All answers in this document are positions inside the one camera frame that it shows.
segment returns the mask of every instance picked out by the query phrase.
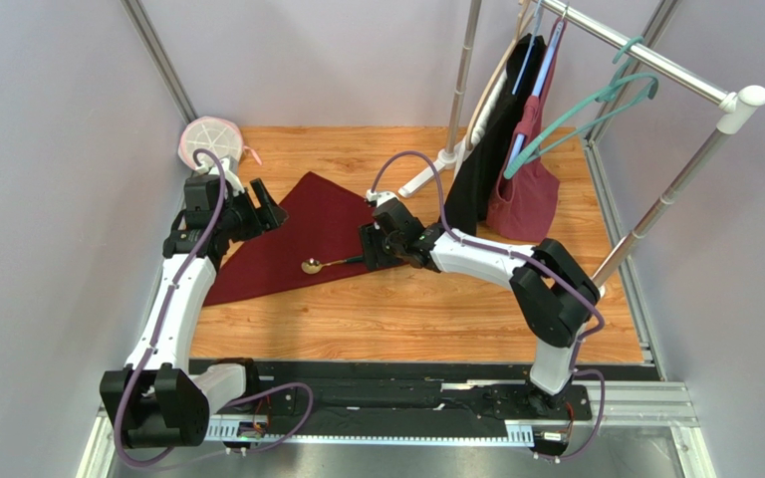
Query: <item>red towel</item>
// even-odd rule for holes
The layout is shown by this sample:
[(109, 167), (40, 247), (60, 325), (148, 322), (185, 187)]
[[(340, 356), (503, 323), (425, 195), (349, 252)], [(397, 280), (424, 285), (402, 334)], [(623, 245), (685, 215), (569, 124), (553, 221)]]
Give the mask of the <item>red towel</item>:
[(306, 274), (306, 259), (322, 263), (362, 255), (359, 226), (374, 222), (361, 196), (307, 172), (280, 206), (288, 220), (279, 229), (244, 243), (226, 261), (204, 306), (244, 301), (358, 276), (365, 264), (339, 264)]

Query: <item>maroon cloth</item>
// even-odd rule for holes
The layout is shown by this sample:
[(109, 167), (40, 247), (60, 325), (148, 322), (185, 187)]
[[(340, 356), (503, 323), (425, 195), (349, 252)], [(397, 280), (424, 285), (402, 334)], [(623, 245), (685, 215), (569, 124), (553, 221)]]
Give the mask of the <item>maroon cloth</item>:
[[(542, 109), (551, 89), (563, 35), (565, 30), (560, 34), (560, 42), (557, 43), (541, 95), (527, 99), (521, 122), (515, 126), (515, 132), (512, 134), (506, 161), (501, 171), (506, 169), (511, 159), (509, 156), (512, 153), (512, 144), (519, 133), (526, 136), (522, 145), (523, 149), (542, 131)], [(558, 202), (559, 179), (545, 169), (542, 158), (538, 157), (533, 162), (521, 166), (512, 179), (505, 179), (502, 173), (498, 175), (495, 188), (489, 197), (486, 224), (509, 239), (541, 242), (547, 237), (551, 223), (554, 221)]]
[(244, 301), (323, 284), (368, 271), (365, 264), (339, 264), (306, 274), (306, 259), (322, 263), (362, 255), (359, 226), (374, 222), (361, 196), (307, 172), (280, 206), (288, 220), (278, 229), (245, 242), (220, 268), (205, 306)]

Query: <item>white stand base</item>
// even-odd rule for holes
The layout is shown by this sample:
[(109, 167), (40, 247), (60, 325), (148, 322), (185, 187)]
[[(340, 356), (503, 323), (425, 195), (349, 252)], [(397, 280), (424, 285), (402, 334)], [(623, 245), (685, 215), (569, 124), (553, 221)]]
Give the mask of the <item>white stand base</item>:
[[(447, 154), (443, 149), (438, 152), (438, 158), (433, 164), (438, 172), (445, 169), (453, 169), (453, 177), (459, 173), (459, 168), (462, 166), (462, 162), (466, 159), (465, 154), (465, 142), (464, 140), (458, 142), (453, 148), (453, 154)], [(427, 185), (432, 180), (432, 171), (429, 167), (420, 172), (419, 175), (414, 177), (410, 182), (406, 183), (398, 193), (402, 197), (411, 197), (415, 192), (419, 191), (421, 187)]]

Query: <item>hanger hook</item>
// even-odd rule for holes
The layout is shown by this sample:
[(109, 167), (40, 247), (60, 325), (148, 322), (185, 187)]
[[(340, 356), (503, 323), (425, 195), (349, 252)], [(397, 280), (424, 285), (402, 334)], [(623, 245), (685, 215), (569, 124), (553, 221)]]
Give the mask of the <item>hanger hook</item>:
[(613, 58), (613, 64), (618, 63), (622, 56), (627, 53), (635, 44), (644, 45), (644, 37), (639, 35), (638, 37), (630, 38), (623, 47), (619, 48), (619, 52), (616, 53), (616, 56)]

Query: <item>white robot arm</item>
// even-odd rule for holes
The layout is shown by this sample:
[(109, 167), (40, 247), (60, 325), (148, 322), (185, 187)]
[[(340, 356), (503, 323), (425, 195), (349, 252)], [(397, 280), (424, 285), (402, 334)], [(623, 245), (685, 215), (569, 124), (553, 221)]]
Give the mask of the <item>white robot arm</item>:
[(527, 259), (539, 261), (592, 305), (601, 297), (562, 244), (546, 239), (535, 247), (513, 246), (455, 229), (448, 232), (439, 223), (424, 227), (391, 193), (369, 192), (367, 199), (376, 209), (375, 223), (360, 231), (366, 266), (373, 270), (404, 261), (415, 268), (465, 274), (511, 291), (539, 340), (530, 380), (540, 393), (531, 401), (551, 408), (562, 402), (571, 383), (577, 337), (590, 313), (559, 284), (548, 287), (542, 272)]
[[(185, 209), (164, 240), (161, 282), (144, 332), (125, 367), (107, 371), (100, 383), (110, 419), (123, 415), (119, 433), (127, 448), (199, 445), (209, 416), (249, 387), (247, 360), (222, 360), (191, 378), (188, 353), (203, 301), (230, 241), (260, 236), (282, 225), (288, 215), (258, 179), (250, 183), (259, 202), (255, 206), (234, 173), (237, 163), (229, 158), (220, 163), (229, 186), (223, 206), (218, 207), (221, 178), (214, 165), (205, 164), (197, 169), (200, 175), (185, 181)], [(146, 362), (138, 372), (142, 360)], [(134, 386), (125, 402), (131, 380)]]

